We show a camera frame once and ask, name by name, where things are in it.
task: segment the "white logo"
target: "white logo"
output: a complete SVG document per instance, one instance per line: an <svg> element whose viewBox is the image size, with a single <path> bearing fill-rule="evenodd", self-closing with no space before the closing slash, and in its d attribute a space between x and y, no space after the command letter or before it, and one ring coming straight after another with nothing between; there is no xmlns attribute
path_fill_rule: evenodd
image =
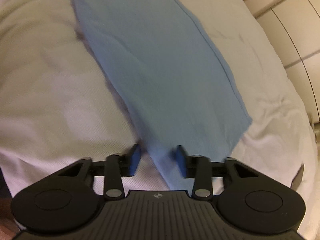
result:
<svg viewBox="0 0 320 240"><path fill-rule="evenodd" d="M159 198L161 198L163 195L158 192L158 193L154 194L153 196L154 196L155 198L159 199Z"/></svg>

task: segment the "blue cloth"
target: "blue cloth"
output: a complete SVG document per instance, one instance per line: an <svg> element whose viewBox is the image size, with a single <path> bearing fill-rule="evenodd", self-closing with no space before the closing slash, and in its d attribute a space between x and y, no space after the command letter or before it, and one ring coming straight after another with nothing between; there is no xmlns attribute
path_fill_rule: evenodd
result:
<svg viewBox="0 0 320 240"><path fill-rule="evenodd" d="M172 190L191 189L171 150L229 156L251 118L231 70L178 0L74 0L103 71Z"/></svg>

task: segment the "blue towel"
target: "blue towel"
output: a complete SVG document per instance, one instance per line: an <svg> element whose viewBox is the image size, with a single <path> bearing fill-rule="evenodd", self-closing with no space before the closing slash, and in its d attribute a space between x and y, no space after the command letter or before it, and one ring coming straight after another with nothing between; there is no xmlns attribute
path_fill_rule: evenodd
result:
<svg viewBox="0 0 320 240"><path fill-rule="evenodd" d="M171 152L229 156L251 124L232 72L178 0L74 0L98 62L172 190L192 188Z"/></svg>

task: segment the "white mattress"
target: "white mattress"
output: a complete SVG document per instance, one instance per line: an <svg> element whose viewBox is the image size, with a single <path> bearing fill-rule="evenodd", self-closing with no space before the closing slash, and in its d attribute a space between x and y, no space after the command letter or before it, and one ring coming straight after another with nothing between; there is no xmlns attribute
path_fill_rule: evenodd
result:
<svg viewBox="0 0 320 240"><path fill-rule="evenodd" d="M229 63L253 119L232 156L287 186L305 165L299 232L313 239L316 144L281 61L242 0L180 1ZM98 161L130 147L134 129L84 42L71 0L0 0L0 8L0 165L11 193L83 156ZM167 189L148 154L124 186ZM219 192L221 181L214 186Z"/></svg>

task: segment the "wrinkled fabric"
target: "wrinkled fabric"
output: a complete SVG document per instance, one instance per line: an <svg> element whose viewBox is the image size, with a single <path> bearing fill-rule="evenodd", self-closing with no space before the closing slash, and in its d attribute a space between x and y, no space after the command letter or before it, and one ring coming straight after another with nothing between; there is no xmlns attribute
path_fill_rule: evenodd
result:
<svg viewBox="0 0 320 240"><path fill-rule="evenodd" d="M74 0L84 35L170 189L171 151L222 161L251 118L228 64L177 0Z"/></svg>

